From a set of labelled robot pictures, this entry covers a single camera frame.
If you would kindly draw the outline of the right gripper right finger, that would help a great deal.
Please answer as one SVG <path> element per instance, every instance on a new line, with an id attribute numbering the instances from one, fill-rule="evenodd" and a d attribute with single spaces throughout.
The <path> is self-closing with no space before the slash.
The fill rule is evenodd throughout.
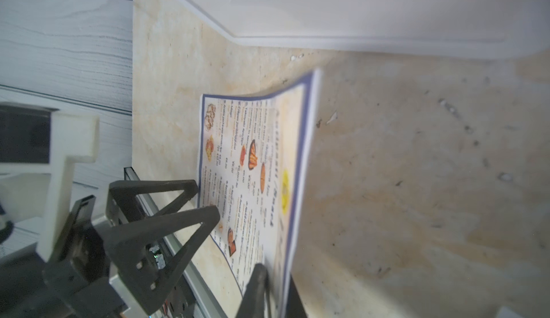
<path id="1" fill-rule="evenodd" d="M 308 318 L 305 306 L 299 295 L 292 275 L 289 276 L 285 284 L 284 303 L 284 317 Z"/>

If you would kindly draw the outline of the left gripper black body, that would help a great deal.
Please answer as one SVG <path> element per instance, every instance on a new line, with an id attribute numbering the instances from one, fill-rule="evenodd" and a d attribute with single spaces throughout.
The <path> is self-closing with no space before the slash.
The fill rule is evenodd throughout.
<path id="1" fill-rule="evenodd" d="M 73 317 L 119 317 L 124 302 L 109 283 L 110 260 L 92 225 L 96 197 L 74 203 L 42 276 Z"/>

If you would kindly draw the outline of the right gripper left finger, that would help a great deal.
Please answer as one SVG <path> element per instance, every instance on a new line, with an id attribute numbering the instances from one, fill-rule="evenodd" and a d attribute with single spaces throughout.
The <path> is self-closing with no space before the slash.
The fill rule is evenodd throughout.
<path id="1" fill-rule="evenodd" d="M 254 266 L 246 286 L 236 318 L 264 318 L 268 289 L 268 270 L 263 264 L 258 263 Z"/>

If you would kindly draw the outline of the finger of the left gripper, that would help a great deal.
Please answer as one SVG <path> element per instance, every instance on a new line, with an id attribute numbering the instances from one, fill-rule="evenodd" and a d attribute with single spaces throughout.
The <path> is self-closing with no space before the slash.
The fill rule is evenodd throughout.
<path id="1" fill-rule="evenodd" d="M 159 209 L 149 204 L 154 193 L 178 192 L 179 195 Z M 163 216 L 179 212 L 199 192 L 196 181 L 115 181 L 107 189 L 107 210 L 119 214 L 124 223 L 138 222 L 152 216 Z"/>
<path id="2" fill-rule="evenodd" d="M 150 316 L 162 308 L 219 221 L 218 208 L 205 206 L 107 228 L 104 249 L 119 281 L 115 290 L 133 316 Z M 196 231 L 187 242 L 172 251 L 166 238 L 193 226 Z"/>

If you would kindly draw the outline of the dim sum inn menu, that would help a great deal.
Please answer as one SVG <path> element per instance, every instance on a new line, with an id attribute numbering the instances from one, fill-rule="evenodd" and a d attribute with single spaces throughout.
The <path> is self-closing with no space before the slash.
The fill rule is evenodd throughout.
<path id="1" fill-rule="evenodd" d="M 266 313 L 283 317 L 315 132 L 322 71 L 253 96 L 201 97 L 199 206 L 216 206 L 211 238 L 244 292 L 266 268 Z"/>

